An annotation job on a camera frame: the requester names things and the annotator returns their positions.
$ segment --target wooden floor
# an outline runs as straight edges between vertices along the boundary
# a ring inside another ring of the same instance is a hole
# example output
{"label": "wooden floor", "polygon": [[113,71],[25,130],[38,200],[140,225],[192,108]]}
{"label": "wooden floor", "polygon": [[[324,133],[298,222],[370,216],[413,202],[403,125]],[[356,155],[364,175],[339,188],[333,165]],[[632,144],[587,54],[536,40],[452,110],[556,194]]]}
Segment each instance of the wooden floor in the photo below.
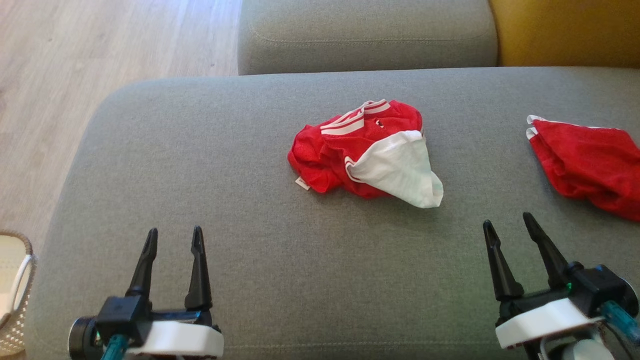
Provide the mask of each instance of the wooden floor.
{"label": "wooden floor", "polygon": [[134,81],[237,74],[242,0],[0,0],[0,229],[41,251],[87,122]]}

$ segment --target teal cable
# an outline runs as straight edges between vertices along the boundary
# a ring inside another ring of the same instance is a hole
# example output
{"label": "teal cable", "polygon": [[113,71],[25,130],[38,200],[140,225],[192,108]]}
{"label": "teal cable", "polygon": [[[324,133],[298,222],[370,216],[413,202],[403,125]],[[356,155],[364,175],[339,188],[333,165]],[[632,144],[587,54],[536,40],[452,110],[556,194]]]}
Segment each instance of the teal cable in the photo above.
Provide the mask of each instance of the teal cable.
{"label": "teal cable", "polygon": [[109,339],[107,350],[104,351],[101,360],[122,360],[129,347],[129,339],[124,335],[114,335]]}
{"label": "teal cable", "polygon": [[617,327],[635,346],[640,345],[640,327],[635,319],[615,301],[607,301],[600,308],[602,316]]}

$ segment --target gray fabric upholstery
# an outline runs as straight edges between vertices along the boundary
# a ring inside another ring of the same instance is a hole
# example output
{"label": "gray fabric upholstery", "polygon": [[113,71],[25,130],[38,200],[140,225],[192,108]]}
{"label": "gray fabric upholstery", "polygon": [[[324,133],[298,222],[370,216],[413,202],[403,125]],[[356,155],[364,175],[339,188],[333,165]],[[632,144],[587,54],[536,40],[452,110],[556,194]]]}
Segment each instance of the gray fabric upholstery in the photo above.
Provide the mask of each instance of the gray fabric upholstery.
{"label": "gray fabric upholstery", "polygon": [[[325,196],[294,184],[305,124],[368,99],[422,112],[440,208]],[[90,122],[31,294],[30,359],[66,358],[68,328],[123,294],[159,229],[151,297],[183,304],[192,228],[204,229],[225,359],[522,359],[499,348],[482,233],[515,275],[546,286],[531,211],[569,260],[640,284],[640,224],[565,199],[525,137],[530,113],[640,140],[640,71],[402,70],[167,79],[107,98]]]}
{"label": "gray fabric upholstery", "polygon": [[494,66],[487,0],[244,0],[243,74]]}

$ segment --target white fabric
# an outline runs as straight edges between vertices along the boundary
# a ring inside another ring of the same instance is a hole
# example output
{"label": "white fabric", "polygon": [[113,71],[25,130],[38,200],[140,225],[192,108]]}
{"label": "white fabric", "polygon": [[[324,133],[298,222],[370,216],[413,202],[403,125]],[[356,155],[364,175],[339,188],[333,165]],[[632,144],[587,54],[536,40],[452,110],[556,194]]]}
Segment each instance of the white fabric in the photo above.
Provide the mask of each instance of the white fabric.
{"label": "white fabric", "polygon": [[429,152],[420,131],[400,131],[379,140],[358,161],[345,158],[347,175],[418,208],[437,208],[442,182],[431,171]]}
{"label": "white fabric", "polygon": [[[571,124],[570,122],[561,122],[561,121],[552,121],[552,120],[547,120],[543,117],[539,117],[536,115],[529,115],[527,117],[527,124],[531,125],[533,124],[534,120],[540,120],[540,121],[546,121],[546,122],[555,122],[557,124],[569,124],[569,125],[573,125],[573,126],[581,126],[581,125],[576,125],[576,124]],[[617,127],[600,127],[600,126],[586,126],[590,129],[616,129],[616,130],[620,130]],[[531,140],[534,136],[536,136],[538,134],[538,130],[536,129],[536,127],[530,127],[529,129],[527,129],[527,140]]]}

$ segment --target yellow pillow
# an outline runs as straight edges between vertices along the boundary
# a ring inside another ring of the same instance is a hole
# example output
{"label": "yellow pillow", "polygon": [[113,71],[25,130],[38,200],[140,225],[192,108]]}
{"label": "yellow pillow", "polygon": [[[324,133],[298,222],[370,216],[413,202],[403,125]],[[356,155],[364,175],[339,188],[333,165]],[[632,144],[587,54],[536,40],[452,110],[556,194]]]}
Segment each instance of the yellow pillow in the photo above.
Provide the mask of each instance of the yellow pillow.
{"label": "yellow pillow", "polygon": [[640,68],[640,1],[490,2],[501,65]]}

